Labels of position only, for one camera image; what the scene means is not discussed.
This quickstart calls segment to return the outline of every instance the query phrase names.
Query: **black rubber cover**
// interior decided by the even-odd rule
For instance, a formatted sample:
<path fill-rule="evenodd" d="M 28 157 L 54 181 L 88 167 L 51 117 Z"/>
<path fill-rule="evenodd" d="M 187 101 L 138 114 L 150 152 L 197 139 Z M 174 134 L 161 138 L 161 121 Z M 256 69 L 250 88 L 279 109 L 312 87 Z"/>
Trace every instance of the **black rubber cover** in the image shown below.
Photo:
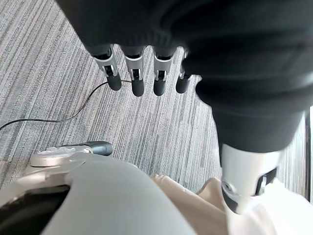
<path fill-rule="evenodd" d="M 145 91 L 143 80 L 132 80 L 132 91 L 135 96 L 142 96 Z"/>
<path fill-rule="evenodd" d="M 222 189 L 222 194 L 223 194 L 223 198 L 226 202 L 226 204 L 228 205 L 228 207 L 234 212 L 236 213 L 236 209 L 238 207 L 238 203 L 235 202 L 234 200 L 230 199 L 227 194 L 224 192 L 224 189 Z"/>
<path fill-rule="evenodd" d="M 125 47 L 125 46 L 121 46 L 122 51 L 124 52 L 124 55 L 126 55 L 127 57 L 132 58 L 133 56 L 140 56 L 143 53 L 143 50 L 145 49 L 145 46 L 141 46 L 141 47 Z"/>
<path fill-rule="evenodd" d="M 154 93 L 157 95 L 157 96 L 161 96 L 164 94 L 165 92 L 165 85 L 166 85 L 166 82 L 163 81 L 163 80 L 158 80 L 154 82 L 153 84 L 153 91 Z"/>
<path fill-rule="evenodd" d="M 180 94 L 185 93 L 188 89 L 189 83 L 190 83 L 190 79 L 188 78 L 184 78 L 184 79 L 178 78 L 177 83 L 176 83 L 176 91 Z"/>
<path fill-rule="evenodd" d="M 102 156 L 108 156 L 113 152 L 112 144 L 105 141 L 89 141 L 79 145 L 89 146 L 94 154 L 99 154 Z"/>
<path fill-rule="evenodd" d="M 184 46 L 183 67 L 202 77 L 196 92 L 212 107 L 220 144 L 280 150 L 313 105 L 312 0 L 57 2 L 93 55 L 111 43 Z"/>
<path fill-rule="evenodd" d="M 119 89 L 121 89 L 122 81 L 121 81 L 121 77 L 119 76 L 119 73 L 117 73 L 116 76 L 108 76 L 107 80 L 112 90 L 118 91 Z"/>

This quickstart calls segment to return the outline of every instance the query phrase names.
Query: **floor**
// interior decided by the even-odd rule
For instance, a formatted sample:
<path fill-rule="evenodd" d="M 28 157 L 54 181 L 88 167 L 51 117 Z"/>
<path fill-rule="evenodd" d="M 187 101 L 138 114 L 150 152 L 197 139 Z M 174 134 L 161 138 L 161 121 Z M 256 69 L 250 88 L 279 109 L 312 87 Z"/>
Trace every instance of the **floor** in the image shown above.
<path fill-rule="evenodd" d="M 106 79 L 77 35 L 50 0 L 0 1 L 0 124 L 18 118 L 63 119 Z M 114 46 L 122 79 L 130 79 Z M 103 87 L 83 113 L 68 123 L 24 122 L 0 133 L 0 187 L 19 178 L 32 153 L 49 146 L 91 140 L 113 143 L 113 157 L 148 174 L 167 174 L 192 191 L 221 176 L 211 109 L 195 94 L 194 76 L 185 94 L 175 91 L 180 48 L 162 97 L 153 94 L 152 50 L 144 54 L 145 94 L 129 83 L 118 92 Z M 304 195 L 305 123 L 285 152 L 278 177 Z"/>

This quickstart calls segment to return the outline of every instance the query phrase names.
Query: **silver metal joint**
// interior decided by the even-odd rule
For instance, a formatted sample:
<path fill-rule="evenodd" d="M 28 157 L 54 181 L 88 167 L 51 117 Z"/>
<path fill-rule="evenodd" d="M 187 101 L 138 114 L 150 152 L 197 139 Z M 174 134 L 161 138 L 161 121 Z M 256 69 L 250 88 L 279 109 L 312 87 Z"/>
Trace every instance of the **silver metal joint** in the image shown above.
<path fill-rule="evenodd" d="M 131 76 L 131 80 L 142 80 L 143 77 L 143 57 L 142 55 L 138 58 L 129 58 L 125 56 L 128 72 Z"/>
<path fill-rule="evenodd" d="M 281 151 L 253 153 L 223 144 L 222 190 L 233 212 L 243 214 L 258 203 L 272 180 L 267 174 L 278 167 L 281 156 Z"/>
<path fill-rule="evenodd" d="M 104 75 L 106 77 L 109 77 L 112 75 L 117 76 L 118 67 L 117 67 L 117 61 L 115 58 L 113 47 L 111 47 L 111 56 L 109 57 L 109 59 L 100 60 L 94 57 L 94 60 L 97 62 L 99 69 L 104 72 Z"/>
<path fill-rule="evenodd" d="M 154 57 L 154 73 L 155 80 L 163 80 L 166 81 L 167 75 L 170 71 L 173 57 L 169 60 L 160 60 L 155 55 Z"/>
<path fill-rule="evenodd" d="M 31 155 L 30 166 L 48 167 L 61 165 L 65 161 L 68 161 L 74 153 L 93 153 L 93 151 L 86 145 L 51 147 L 45 151 Z"/>

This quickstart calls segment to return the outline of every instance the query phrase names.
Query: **striped carpet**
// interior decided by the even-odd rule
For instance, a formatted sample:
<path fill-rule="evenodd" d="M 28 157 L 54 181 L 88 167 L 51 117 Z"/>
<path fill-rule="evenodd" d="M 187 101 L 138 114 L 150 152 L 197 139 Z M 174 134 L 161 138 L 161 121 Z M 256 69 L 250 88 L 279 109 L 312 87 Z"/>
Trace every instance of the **striped carpet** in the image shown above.
<path fill-rule="evenodd" d="M 106 79 L 51 0 L 0 1 L 0 125 L 18 118 L 72 116 Z M 114 46 L 122 79 L 130 79 Z M 173 59 L 165 95 L 153 94 L 152 50 L 145 50 L 145 94 L 124 83 L 102 87 L 83 113 L 68 123 L 24 122 L 0 133 L 0 187 L 20 177 L 29 156 L 49 146 L 105 140 L 113 157 L 148 174 L 167 174 L 192 191 L 221 176 L 211 109 L 196 96 L 194 76 L 186 94 L 175 91 L 182 49 Z M 285 151 L 279 177 L 304 194 L 304 122 Z"/>

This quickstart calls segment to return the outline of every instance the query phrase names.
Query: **metal bracket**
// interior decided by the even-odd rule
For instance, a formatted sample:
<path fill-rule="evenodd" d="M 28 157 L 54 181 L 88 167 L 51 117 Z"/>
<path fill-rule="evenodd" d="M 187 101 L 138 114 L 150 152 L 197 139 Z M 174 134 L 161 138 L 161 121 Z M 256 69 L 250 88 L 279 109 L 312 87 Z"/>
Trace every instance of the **metal bracket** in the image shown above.
<path fill-rule="evenodd" d="M 125 56 L 125 61 L 127 65 L 128 72 L 130 73 L 131 80 L 142 80 L 142 71 L 143 71 L 143 57 L 142 55 L 138 58 L 129 58 Z"/>
<path fill-rule="evenodd" d="M 173 57 L 169 60 L 160 60 L 155 55 L 154 57 L 154 73 L 155 73 L 155 81 L 159 80 L 159 72 L 164 71 L 163 81 L 166 81 L 167 74 L 170 71 Z"/>
<path fill-rule="evenodd" d="M 109 59 L 100 60 L 94 57 L 94 60 L 97 62 L 99 69 L 104 72 L 104 75 L 106 77 L 109 77 L 112 75 L 117 76 L 118 68 L 117 68 L 117 61 L 115 58 L 113 47 L 111 47 L 111 56 L 109 57 Z"/>

